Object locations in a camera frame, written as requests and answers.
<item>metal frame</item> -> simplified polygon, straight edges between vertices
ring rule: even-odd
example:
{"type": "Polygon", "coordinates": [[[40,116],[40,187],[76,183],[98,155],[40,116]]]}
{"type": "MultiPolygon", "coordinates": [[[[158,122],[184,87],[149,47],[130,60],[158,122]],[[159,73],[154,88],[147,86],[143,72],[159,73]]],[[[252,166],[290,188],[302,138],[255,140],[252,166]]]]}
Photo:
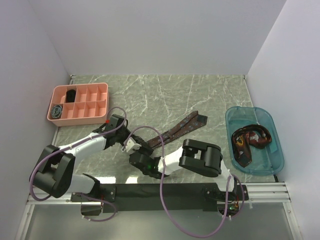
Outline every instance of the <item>metal frame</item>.
{"type": "MultiPolygon", "coordinates": [[[[70,84],[73,84],[75,76],[70,76],[70,84]]],[[[52,144],[54,145],[56,142],[57,134],[59,128],[56,128],[52,144]]],[[[245,203],[250,204],[252,207],[252,203],[283,203],[283,208],[285,210],[285,214],[288,220],[288,224],[290,226],[290,230],[293,235],[294,240],[302,240],[302,234],[300,231],[300,227],[296,218],[296,215],[293,210],[293,206],[291,203],[291,199],[284,182],[263,182],[263,183],[244,183],[247,186],[249,201],[245,203]]],[[[38,188],[34,189],[34,192],[38,197],[43,198],[48,194],[41,191],[38,188]]],[[[35,205],[100,205],[100,202],[71,202],[71,193],[64,194],[60,198],[50,197],[46,201],[35,201],[30,195],[28,200],[26,201],[26,206],[24,209],[24,213],[22,215],[22,219],[20,222],[20,226],[18,228],[15,239],[16,240],[24,240],[27,231],[29,228],[29,224],[35,209],[35,205]]]]}

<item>marble surface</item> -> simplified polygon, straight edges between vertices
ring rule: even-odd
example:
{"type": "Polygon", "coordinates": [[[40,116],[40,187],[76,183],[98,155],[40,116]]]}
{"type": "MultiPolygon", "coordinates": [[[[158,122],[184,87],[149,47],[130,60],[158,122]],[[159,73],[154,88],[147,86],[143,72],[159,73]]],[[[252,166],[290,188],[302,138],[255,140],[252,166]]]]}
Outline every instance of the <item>marble surface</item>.
{"type": "MultiPolygon", "coordinates": [[[[86,75],[74,76],[72,84],[107,83],[109,107],[122,107],[127,112],[128,128],[141,125],[155,127],[160,132],[172,128],[190,112],[208,116],[207,125],[165,146],[165,154],[178,149],[186,138],[216,144],[221,147],[223,160],[230,172],[242,182],[274,182],[270,176],[245,174],[231,163],[225,113],[232,106],[252,107],[246,82],[242,75],[86,75]]],[[[60,127],[55,145],[72,143],[87,136],[99,125],[60,127]]],[[[145,141],[156,136],[151,129],[136,132],[145,141]]],[[[154,151],[160,156],[161,149],[154,151]]],[[[103,183],[158,183],[158,179],[144,176],[129,164],[129,157],[119,144],[84,159],[76,169],[99,177],[103,183]]],[[[208,183],[213,179],[186,169],[165,178],[166,183],[208,183]]]]}

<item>translucent plastic basket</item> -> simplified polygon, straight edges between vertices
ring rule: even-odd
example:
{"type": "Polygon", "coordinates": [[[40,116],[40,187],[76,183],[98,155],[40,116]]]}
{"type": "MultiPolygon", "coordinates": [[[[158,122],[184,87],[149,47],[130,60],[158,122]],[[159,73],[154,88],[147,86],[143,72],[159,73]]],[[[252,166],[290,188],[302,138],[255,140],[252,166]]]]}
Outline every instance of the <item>translucent plastic basket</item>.
{"type": "Polygon", "coordinates": [[[253,175],[273,175],[283,169],[284,155],[275,123],[267,111],[259,107],[233,106],[226,111],[225,122],[232,164],[237,169],[253,175]],[[248,166],[242,167],[235,160],[231,137],[236,130],[250,124],[259,124],[267,128],[272,136],[272,142],[263,149],[250,145],[252,162],[248,166]]]}

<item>rolled necktie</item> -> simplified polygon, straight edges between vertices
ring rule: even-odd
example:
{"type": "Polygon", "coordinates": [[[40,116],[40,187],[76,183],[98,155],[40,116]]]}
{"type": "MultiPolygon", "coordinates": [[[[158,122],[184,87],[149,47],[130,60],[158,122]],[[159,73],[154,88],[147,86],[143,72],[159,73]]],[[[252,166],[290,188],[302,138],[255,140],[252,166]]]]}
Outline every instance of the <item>rolled necktie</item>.
{"type": "Polygon", "coordinates": [[[271,141],[271,134],[264,126],[258,124],[244,126],[236,130],[231,137],[234,159],[245,168],[252,162],[250,145],[263,149],[271,141]]]}

